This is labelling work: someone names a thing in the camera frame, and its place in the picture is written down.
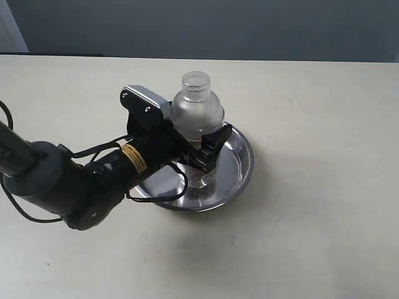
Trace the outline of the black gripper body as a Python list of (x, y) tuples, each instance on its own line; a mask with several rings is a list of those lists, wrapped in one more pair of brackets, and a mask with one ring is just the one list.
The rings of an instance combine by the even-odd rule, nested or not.
[(146, 180), (174, 161), (195, 168), (198, 150), (175, 129), (170, 118), (164, 119), (159, 109), (127, 90), (120, 92), (120, 103), (128, 112), (127, 134), (132, 137), (122, 151), (139, 180)]

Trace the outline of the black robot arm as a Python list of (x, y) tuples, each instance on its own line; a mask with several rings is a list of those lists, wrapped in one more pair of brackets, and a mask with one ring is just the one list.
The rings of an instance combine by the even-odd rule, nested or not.
[(55, 222), (87, 230), (165, 166), (177, 169), (183, 163), (211, 172), (233, 130), (224, 125), (204, 135), (195, 148), (174, 128), (171, 103), (161, 96), (127, 85), (120, 103), (128, 110), (124, 144), (114, 139), (76, 153), (64, 145), (22, 139), (3, 106), (7, 120), (1, 123), (1, 186), (9, 200), (23, 198), (53, 213)]

